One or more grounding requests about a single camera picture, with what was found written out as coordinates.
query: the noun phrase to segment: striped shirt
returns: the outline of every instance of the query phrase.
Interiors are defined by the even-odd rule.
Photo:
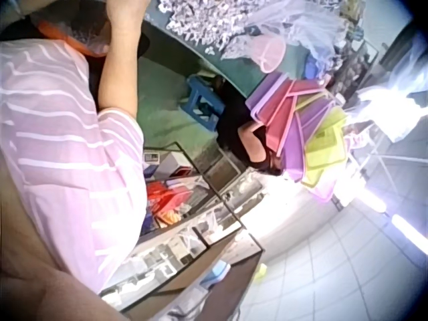
[[[146,211],[143,135],[97,114],[84,57],[63,41],[0,43],[0,147],[58,264],[99,292],[134,248]]]

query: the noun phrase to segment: plastic stool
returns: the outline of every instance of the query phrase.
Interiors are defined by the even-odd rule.
[[[224,103],[200,77],[190,76],[187,83],[191,93],[187,102],[181,105],[181,109],[207,130],[215,132],[219,117],[225,109]]]

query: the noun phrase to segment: fluorescent light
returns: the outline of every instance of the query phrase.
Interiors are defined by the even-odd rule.
[[[387,211],[387,205],[384,201],[379,199],[376,195],[368,191],[367,189],[361,189],[358,194],[358,198],[368,207],[378,213],[385,213]]]
[[[420,234],[412,225],[407,223],[400,215],[393,215],[393,225],[423,253],[428,255],[428,239]]]

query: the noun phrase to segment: pile of wrapped candies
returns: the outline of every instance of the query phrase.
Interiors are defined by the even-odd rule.
[[[206,45],[205,53],[221,51],[237,34],[245,20],[270,0],[159,0],[162,13],[171,12],[167,29],[195,45]]]

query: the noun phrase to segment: woman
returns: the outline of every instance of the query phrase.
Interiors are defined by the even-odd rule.
[[[229,149],[247,167],[280,176],[281,158],[266,146],[266,127],[253,120],[245,98],[229,82],[222,84],[219,78],[214,88],[225,104],[217,123],[219,146]]]
[[[55,300],[47,294],[58,275],[59,283],[88,292],[59,272],[98,293],[138,239],[146,188],[143,135],[135,120],[136,53],[148,3],[107,1],[112,40],[98,114],[80,53],[60,40],[0,43],[1,170],[15,185],[2,185],[1,201],[8,204],[1,212],[7,222],[1,269],[8,294],[2,300],[10,296],[18,300],[14,306],[25,306],[27,311],[19,311],[31,316],[25,320],[34,319],[45,299]],[[9,195],[15,187],[19,198]],[[19,215],[18,200],[27,215]],[[55,289],[61,292],[61,286]]]

